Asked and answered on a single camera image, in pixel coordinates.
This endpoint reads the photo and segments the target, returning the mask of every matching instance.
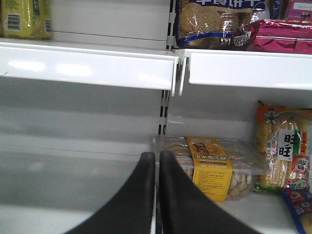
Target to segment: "pink snack bag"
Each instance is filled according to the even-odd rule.
[[[312,22],[261,20],[246,25],[233,41],[235,50],[312,54]]]

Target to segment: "biscuit package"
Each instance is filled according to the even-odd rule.
[[[1,29],[5,38],[50,39],[50,1],[1,0]]]
[[[312,110],[261,105],[258,109],[256,149],[269,164],[256,191],[308,189]]]
[[[299,234],[312,234],[312,193],[285,189],[282,195]]]
[[[180,0],[175,35],[180,48],[230,49],[240,26],[269,19],[266,0]]]
[[[256,150],[238,140],[155,137],[156,157],[163,150],[172,151],[188,177],[214,201],[222,201],[222,195],[225,200],[241,199],[253,190],[257,175],[265,174],[268,169]]]

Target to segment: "clear plastic container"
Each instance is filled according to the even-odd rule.
[[[233,174],[226,200],[240,199],[254,189],[258,175],[267,172],[269,166],[261,155],[245,142],[217,139],[231,160]],[[159,157],[161,151],[172,151],[183,171],[193,180],[194,163],[186,138],[177,136],[157,136],[153,141],[153,151]]]

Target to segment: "blue snack bag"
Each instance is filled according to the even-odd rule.
[[[283,198],[300,234],[312,234],[312,193],[286,188]]]
[[[179,48],[231,49],[240,26],[269,18],[268,0],[177,0]]]

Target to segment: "white shelf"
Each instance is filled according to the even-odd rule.
[[[189,83],[312,90],[312,55],[181,49]]]
[[[238,201],[219,202],[217,205],[262,234],[298,234],[279,195],[251,194]]]
[[[85,43],[0,39],[2,77],[172,90],[170,51]]]
[[[109,201],[138,159],[1,146],[0,233],[64,233]]]

